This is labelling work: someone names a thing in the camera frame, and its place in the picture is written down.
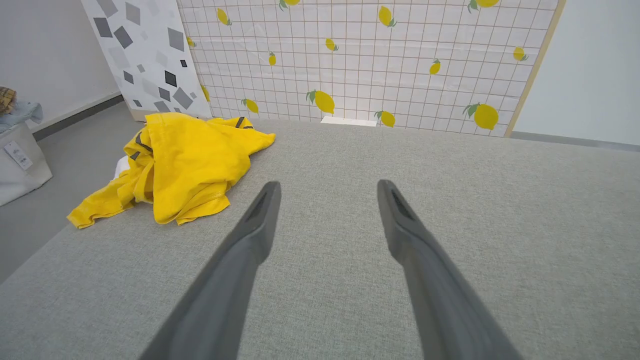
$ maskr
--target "plaid fabric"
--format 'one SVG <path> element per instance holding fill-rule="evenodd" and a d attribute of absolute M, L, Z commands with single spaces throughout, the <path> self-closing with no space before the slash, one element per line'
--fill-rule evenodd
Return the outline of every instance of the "plaid fabric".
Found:
<path fill-rule="evenodd" d="M 8 114 L 15 105 L 15 90 L 0 86 L 0 115 Z"/>

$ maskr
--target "pile of clothes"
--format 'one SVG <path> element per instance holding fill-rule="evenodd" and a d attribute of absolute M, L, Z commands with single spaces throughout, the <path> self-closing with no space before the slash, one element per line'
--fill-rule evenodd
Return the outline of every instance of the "pile of clothes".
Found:
<path fill-rule="evenodd" d="M 147 116 L 147 125 L 124 147 L 129 168 L 91 194 L 67 216 L 78 229 L 97 218 L 153 204 L 159 224 L 178 225 L 229 206 L 225 193 L 249 170 L 249 155 L 269 147 L 264 134 L 244 118 L 203 121 L 182 113 Z"/>
<path fill-rule="evenodd" d="M 42 106 L 37 102 L 18 100 L 15 90 L 0 86 L 0 133 L 27 120 L 42 122 Z"/>

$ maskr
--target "white grid paper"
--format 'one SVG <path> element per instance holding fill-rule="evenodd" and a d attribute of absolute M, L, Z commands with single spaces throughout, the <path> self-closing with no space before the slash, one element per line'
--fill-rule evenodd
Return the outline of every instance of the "white grid paper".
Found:
<path fill-rule="evenodd" d="M 500 0 L 469 13 L 468 0 L 302 0 L 284 10 L 278 0 L 179 0 L 179 10 L 214 116 L 319 122 L 329 114 L 306 94 L 321 90 L 335 103 L 334 117 L 380 123 L 374 114 L 385 110 L 396 127 L 504 136 L 557 2 Z M 395 27 L 380 23 L 380 6 Z M 218 21 L 218 8 L 231 26 Z M 327 49 L 326 38 L 339 50 Z M 526 61 L 514 59 L 518 46 Z M 440 71 L 430 75 L 436 58 Z M 259 115 L 241 104 L 245 98 Z M 499 112 L 492 131 L 463 114 L 478 102 Z"/>

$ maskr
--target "dark gray baseboard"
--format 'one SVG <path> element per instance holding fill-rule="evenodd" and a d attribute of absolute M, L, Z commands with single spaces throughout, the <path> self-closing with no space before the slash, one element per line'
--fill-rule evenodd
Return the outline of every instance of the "dark gray baseboard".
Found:
<path fill-rule="evenodd" d="M 603 149 L 640 152 L 640 145 L 630 145 L 627 143 L 603 142 L 599 140 L 567 138 L 565 136 L 522 133 L 520 131 L 513 131 L 510 137 L 512 139 L 532 140 L 537 142 L 555 142 L 555 143 L 565 143 L 568 145 L 581 145 L 581 146 L 590 146 L 590 147 L 601 147 Z"/>
<path fill-rule="evenodd" d="M 67 126 L 71 126 L 76 122 L 83 120 L 86 117 L 90 117 L 93 114 L 96 114 L 102 110 L 105 110 L 106 108 L 110 108 L 121 101 L 124 101 L 124 98 L 122 97 L 122 95 L 118 95 L 107 101 L 103 101 L 98 105 L 88 108 L 87 110 L 80 111 L 75 115 L 69 116 L 64 120 L 60 120 L 55 124 L 51 124 L 45 127 L 44 129 L 36 131 L 35 133 L 33 133 L 33 137 L 36 139 L 36 141 L 42 140 L 51 134 L 57 133 L 58 131 L 64 129 Z"/>

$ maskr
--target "geometric patterned panel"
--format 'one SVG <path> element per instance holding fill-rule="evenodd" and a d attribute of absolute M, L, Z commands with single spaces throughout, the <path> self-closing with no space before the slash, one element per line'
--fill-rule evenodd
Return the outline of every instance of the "geometric patterned panel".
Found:
<path fill-rule="evenodd" d="M 83 6 L 132 109 L 211 118 L 175 0 L 83 0 Z"/>
<path fill-rule="evenodd" d="M 179 11 L 214 116 L 504 136 L 557 3 L 179 0 Z"/>

